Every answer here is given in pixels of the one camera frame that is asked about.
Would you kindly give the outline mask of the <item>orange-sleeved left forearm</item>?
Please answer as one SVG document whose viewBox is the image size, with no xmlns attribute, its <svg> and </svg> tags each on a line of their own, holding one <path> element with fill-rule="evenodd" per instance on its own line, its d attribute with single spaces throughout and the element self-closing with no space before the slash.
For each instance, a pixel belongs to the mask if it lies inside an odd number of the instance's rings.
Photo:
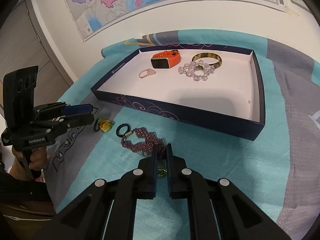
<svg viewBox="0 0 320 240">
<path fill-rule="evenodd" d="M 20 164 L 17 158 L 15 158 L 9 174 L 15 179 L 22 181 L 31 181 L 33 179 L 31 176 L 29 176 L 24 166 Z"/>
</svg>

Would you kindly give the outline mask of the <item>person's left hand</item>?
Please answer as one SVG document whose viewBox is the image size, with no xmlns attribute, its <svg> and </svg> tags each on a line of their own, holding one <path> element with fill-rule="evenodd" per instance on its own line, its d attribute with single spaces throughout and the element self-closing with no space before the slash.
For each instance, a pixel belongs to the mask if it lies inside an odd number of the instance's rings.
<svg viewBox="0 0 320 240">
<path fill-rule="evenodd" d="M 23 153 L 16 151 L 13 146 L 11 147 L 11 150 L 13 155 L 15 156 L 15 161 L 10 172 L 22 170 L 23 167 L 21 166 L 20 161 L 23 160 Z M 39 171 L 47 165 L 47 161 L 47 148 L 39 147 L 34 150 L 30 156 L 29 168 L 31 170 Z"/>
</svg>

